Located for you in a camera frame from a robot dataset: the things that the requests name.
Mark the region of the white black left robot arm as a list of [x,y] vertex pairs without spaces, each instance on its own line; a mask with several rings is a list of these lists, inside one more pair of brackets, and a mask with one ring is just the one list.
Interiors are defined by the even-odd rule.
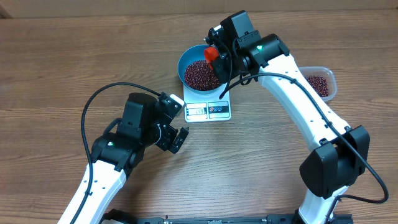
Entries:
[[147,147],[177,153],[189,129],[177,130],[170,124],[184,107],[185,102],[174,94],[155,98],[131,93],[122,118],[116,118],[94,141],[79,188],[59,222],[99,223]]

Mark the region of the red plastic measuring scoop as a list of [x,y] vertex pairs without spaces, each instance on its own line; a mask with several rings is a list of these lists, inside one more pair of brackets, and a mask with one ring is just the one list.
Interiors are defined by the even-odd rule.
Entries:
[[213,69],[212,62],[216,60],[220,55],[218,53],[217,48],[215,47],[207,47],[204,50],[205,61],[208,66]]

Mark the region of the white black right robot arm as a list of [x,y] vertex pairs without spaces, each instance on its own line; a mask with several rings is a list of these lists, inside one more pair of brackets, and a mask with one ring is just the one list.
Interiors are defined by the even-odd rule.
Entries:
[[269,215],[269,223],[352,223],[335,215],[340,197],[364,173],[370,137],[352,128],[321,99],[300,72],[288,47],[275,34],[262,37],[248,14],[239,11],[209,30],[206,43],[216,48],[208,60],[227,88],[259,82],[284,107],[307,143],[300,166],[307,186],[303,204],[292,215]]

